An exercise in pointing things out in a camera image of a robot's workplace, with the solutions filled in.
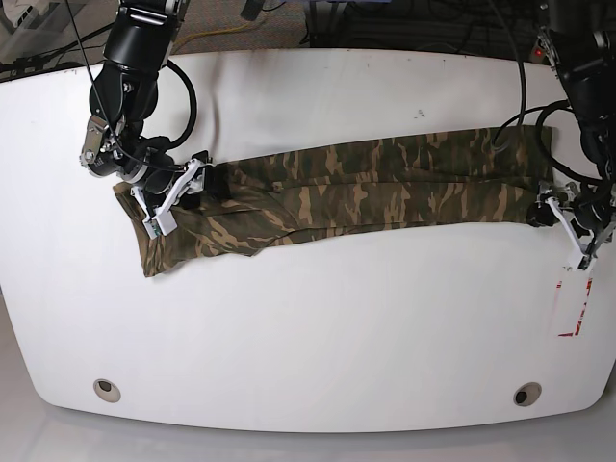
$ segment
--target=camouflage cloth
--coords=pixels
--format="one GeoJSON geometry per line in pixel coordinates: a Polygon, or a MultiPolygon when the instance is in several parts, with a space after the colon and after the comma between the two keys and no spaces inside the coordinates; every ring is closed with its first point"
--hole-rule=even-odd
{"type": "MultiPolygon", "coordinates": [[[[499,154],[491,148],[494,130],[346,142],[229,162],[233,199],[218,203],[203,193],[197,209],[173,207],[178,228],[152,241],[130,185],[117,185],[115,195],[134,224],[145,276],[196,257],[250,256],[344,234],[525,223],[538,181],[551,182],[552,169],[535,147],[532,127],[499,154]]],[[[551,145],[552,129],[544,129],[543,139],[551,145]]]]}

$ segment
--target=metal bracket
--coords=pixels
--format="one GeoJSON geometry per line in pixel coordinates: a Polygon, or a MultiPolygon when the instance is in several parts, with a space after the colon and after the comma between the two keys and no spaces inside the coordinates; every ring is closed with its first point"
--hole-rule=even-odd
{"type": "Polygon", "coordinates": [[[88,120],[86,140],[81,150],[80,161],[83,166],[93,164],[96,161],[98,152],[103,144],[107,122],[98,115],[92,115],[88,120]]]}

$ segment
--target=red marking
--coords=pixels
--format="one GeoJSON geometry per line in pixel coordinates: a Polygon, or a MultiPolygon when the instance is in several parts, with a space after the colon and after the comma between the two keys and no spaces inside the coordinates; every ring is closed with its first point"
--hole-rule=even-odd
{"type": "Polygon", "coordinates": [[[569,332],[568,334],[559,334],[558,337],[573,337],[574,335],[577,337],[579,332],[581,331],[581,324],[584,322],[584,314],[586,313],[586,307],[588,306],[588,297],[590,296],[590,288],[593,285],[593,280],[591,278],[588,279],[588,283],[586,284],[586,300],[584,301],[584,306],[581,309],[581,313],[579,314],[579,319],[577,320],[576,332],[569,332]]]}

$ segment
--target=black cable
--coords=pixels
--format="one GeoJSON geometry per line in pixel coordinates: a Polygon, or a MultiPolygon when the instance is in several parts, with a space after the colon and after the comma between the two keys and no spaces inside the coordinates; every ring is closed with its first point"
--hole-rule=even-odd
{"type": "MultiPolygon", "coordinates": [[[[513,51],[513,55],[516,59],[516,62],[518,63],[518,70],[520,71],[520,112],[519,112],[517,126],[521,127],[522,124],[524,123],[524,115],[526,113],[526,99],[527,99],[526,71],[524,69],[524,61],[522,61],[522,58],[520,57],[520,52],[518,51],[518,45],[516,43],[516,40],[513,38],[513,35],[511,34],[511,30],[509,29],[507,24],[504,22],[504,18],[502,17],[501,10],[499,9],[499,7],[497,7],[497,4],[494,3],[494,0],[488,0],[488,2],[490,3],[490,6],[494,10],[495,15],[499,19],[502,29],[504,29],[504,31],[507,34],[507,39],[509,40],[511,51],[513,51]]],[[[497,152],[504,150],[504,148],[506,148],[508,145],[508,142],[505,142],[504,145],[497,146],[496,141],[497,141],[497,137],[492,138],[492,146],[497,152]]]]}
{"type": "MultiPolygon", "coordinates": [[[[101,45],[94,45],[94,46],[85,46],[84,50],[93,50],[95,48],[101,48],[105,46],[105,43],[101,44],[101,45]]],[[[60,58],[58,58],[58,60],[56,61],[56,63],[54,64],[54,67],[58,67],[58,64],[60,63],[60,61],[62,60],[62,58],[67,55],[68,53],[74,53],[75,51],[79,51],[79,48],[73,48],[72,50],[67,50],[64,51],[62,55],[60,55],[60,58]]]]}
{"type": "MultiPolygon", "coordinates": [[[[526,109],[526,110],[524,111],[524,114],[525,114],[525,115],[527,115],[527,114],[537,113],[537,112],[539,112],[539,111],[543,111],[543,110],[544,110],[544,109],[546,109],[547,107],[548,107],[548,106],[537,106],[536,108],[526,109]]],[[[572,111],[571,109],[569,109],[569,108],[564,109],[564,111],[567,111],[567,112],[569,112],[569,113],[573,113],[573,111],[572,111]]],[[[494,138],[498,138],[498,137],[501,135],[502,131],[503,131],[505,128],[507,128],[509,125],[511,125],[513,122],[515,122],[515,121],[518,119],[518,117],[519,117],[519,116],[520,116],[519,114],[514,115],[514,116],[513,116],[513,117],[511,117],[509,120],[507,120],[507,121],[506,121],[503,125],[501,125],[501,126],[500,126],[500,128],[499,128],[499,130],[497,130],[497,133],[496,133],[496,135],[494,136],[494,138]]]]}
{"type": "Polygon", "coordinates": [[[273,7],[273,8],[263,8],[263,9],[261,9],[261,11],[262,11],[263,13],[275,12],[275,11],[276,11],[276,10],[278,10],[279,8],[284,7],[286,4],[287,4],[287,2],[282,2],[280,5],[276,5],[276,6],[275,6],[275,7],[273,7]]]}
{"type": "Polygon", "coordinates": [[[173,61],[167,61],[167,67],[173,72],[175,72],[178,77],[182,79],[182,82],[184,82],[186,90],[189,92],[189,101],[191,106],[189,122],[186,125],[184,132],[182,133],[182,135],[180,135],[180,138],[175,141],[172,141],[169,146],[166,146],[166,150],[170,150],[183,144],[184,141],[186,141],[193,132],[194,124],[196,123],[196,93],[194,91],[193,82],[191,82],[191,79],[189,79],[188,75],[186,75],[176,63],[174,63],[173,61]]]}
{"type": "Polygon", "coordinates": [[[554,157],[552,157],[552,154],[550,154],[548,148],[543,144],[543,140],[541,139],[541,132],[543,131],[543,124],[548,118],[548,116],[552,113],[555,113],[556,111],[567,111],[568,109],[569,101],[567,101],[566,99],[563,99],[561,101],[555,101],[548,106],[543,107],[541,114],[537,117],[537,121],[535,122],[534,133],[535,142],[537,143],[539,152],[546,158],[546,160],[550,163],[552,167],[560,171],[562,174],[567,175],[572,180],[576,180],[580,183],[585,183],[587,185],[600,185],[603,180],[582,175],[558,162],[554,157]]]}
{"type": "MultiPolygon", "coordinates": [[[[81,37],[81,42],[85,42],[88,41],[90,39],[93,39],[97,36],[100,36],[101,34],[111,30],[111,28],[114,27],[114,23],[110,22],[109,24],[107,24],[106,26],[101,27],[100,29],[96,29],[93,32],[90,32],[89,34],[87,34],[86,36],[81,37]]],[[[75,46],[77,46],[77,40],[74,40],[73,42],[69,43],[68,45],[65,46],[61,46],[59,48],[54,48],[53,50],[47,50],[47,51],[41,51],[40,53],[37,53],[36,55],[32,55],[32,56],[28,56],[26,58],[24,58],[25,60],[29,60],[32,59],[36,56],[40,56],[40,55],[45,55],[47,53],[54,53],[54,52],[60,52],[63,53],[66,50],[70,50],[71,48],[74,48],[75,46]]],[[[56,56],[58,56],[60,53],[55,54],[53,56],[50,57],[45,57],[45,59],[49,58],[50,60],[53,60],[56,56]]]]}
{"type": "MultiPolygon", "coordinates": [[[[84,63],[86,64],[86,71],[88,72],[88,76],[90,77],[90,82],[92,84],[92,88],[94,89],[94,95],[96,96],[96,100],[98,101],[100,110],[103,113],[105,123],[109,125],[109,118],[107,117],[107,112],[105,111],[105,107],[103,106],[103,100],[100,97],[100,94],[98,93],[98,88],[96,87],[96,84],[94,83],[94,77],[92,77],[92,71],[90,70],[90,64],[88,63],[88,57],[86,56],[86,50],[84,50],[84,44],[81,42],[81,37],[79,37],[79,31],[77,30],[77,24],[75,24],[75,16],[73,15],[73,11],[70,9],[68,0],[64,0],[64,4],[66,5],[66,9],[68,10],[68,16],[70,17],[70,22],[73,26],[73,31],[75,33],[75,37],[77,38],[77,43],[79,44],[79,48],[81,49],[82,56],[84,57],[84,63]]],[[[121,145],[119,144],[119,140],[117,139],[116,132],[113,129],[111,129],[111,127],[109,131],[111,133],[112,139],[115,142],[115,149],[117,149],[122,155],[128,157],[129,159],[132,159],[133,161],[139,163],[140,165],[156,168],[158,170],[165,170],[165,171],[173,171],[173,172],[184,171],[182,167],[172,168],[172,167],[157,166],[154,164],[150,164],[147,161],[133,157],[128,152],[126,152],[124,149],[122,149],[121,145]]]]}

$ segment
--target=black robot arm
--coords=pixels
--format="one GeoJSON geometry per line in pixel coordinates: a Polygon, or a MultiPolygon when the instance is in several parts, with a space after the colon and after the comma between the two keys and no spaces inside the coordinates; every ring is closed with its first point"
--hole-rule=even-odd
{"type": "Polygon", "coordinates": [[[567,99],[556,101],[542,111],[537,119],[535,139],[554,168],[579,181],[579,187],[571,184],[565,194],[567,198],[563,199],[561,194],[560,200],[555,188],[552,191],[544,189],[538,208],[541,209],[541,202],[548,203],[577,248],[572,254],[571,266],[588,270],[597,249],[611,239],[616,227],[612,193],[616,180],[616,63],[609,36],[602,31],[606,4],[551,0],[543,8],[548,13],[548,21],[541,29],[540,40],[567,99]],[[542,144],[543,124],[558,110],[568,110],[575,115],[582,151],[595,164],[599,178],[571,171],[553,159],[542,144]],[[571,212],[573,219],[565,219],[563,210],[571,212]],[[588,237],[588,244],[581,243],[582,237],[588,237]]]}

